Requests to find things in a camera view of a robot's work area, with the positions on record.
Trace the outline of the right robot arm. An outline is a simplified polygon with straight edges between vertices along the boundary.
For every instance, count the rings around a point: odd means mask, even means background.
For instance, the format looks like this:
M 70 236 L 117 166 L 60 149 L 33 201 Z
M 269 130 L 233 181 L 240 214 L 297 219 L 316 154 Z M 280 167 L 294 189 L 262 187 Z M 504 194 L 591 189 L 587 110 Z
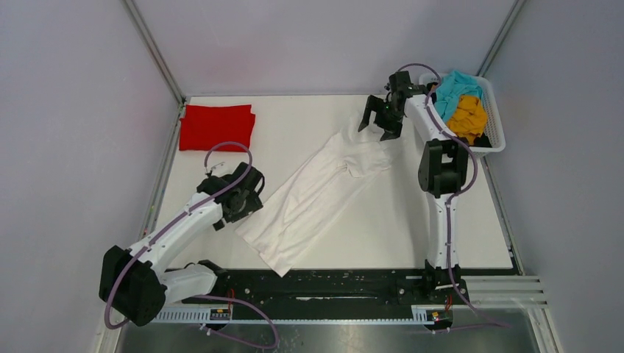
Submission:
M 428 252 L 420 293 L 430 302 L 469 305 L 455 250 L 458 198 L 475 183 L 477 160 L 467 143 L 444 125 L 433 106 L 435 88 L 417 85 L 408 71 L 389 76 L 386 97 L 369 96 L 358 129 L 382 129 L 382 141 L 400 138 L 405 121 L 413 124 L 424 146 L 417 171 L 429 209 Z

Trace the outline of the white t-shirt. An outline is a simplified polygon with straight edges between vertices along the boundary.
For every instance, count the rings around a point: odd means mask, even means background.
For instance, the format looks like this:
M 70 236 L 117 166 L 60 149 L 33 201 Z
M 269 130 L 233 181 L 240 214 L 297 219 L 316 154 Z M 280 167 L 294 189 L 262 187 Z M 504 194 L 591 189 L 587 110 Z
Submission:
M 383 140 L 381 129 L 358 127 L 350 118 L 237 228 L 278 276 L 284 277 L 403 151 L 403 138 Z

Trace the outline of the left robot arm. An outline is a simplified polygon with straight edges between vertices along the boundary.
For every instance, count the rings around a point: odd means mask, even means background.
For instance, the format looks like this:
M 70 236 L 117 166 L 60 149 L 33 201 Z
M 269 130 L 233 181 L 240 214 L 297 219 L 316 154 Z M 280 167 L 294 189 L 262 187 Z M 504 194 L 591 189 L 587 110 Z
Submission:
M 209 172 L 170 222 L 127 249 L 108 249 L 99 282 L 99 298 L 107 309 L 144 326 L 167 304 L 199 295 L 210 302 L 224 299 L 227 280 L 208 261 L 174 270 L 169 265 L 201 234 L 259 211 L 264 185 L 265 176 L 245 162 L 223 176 Z

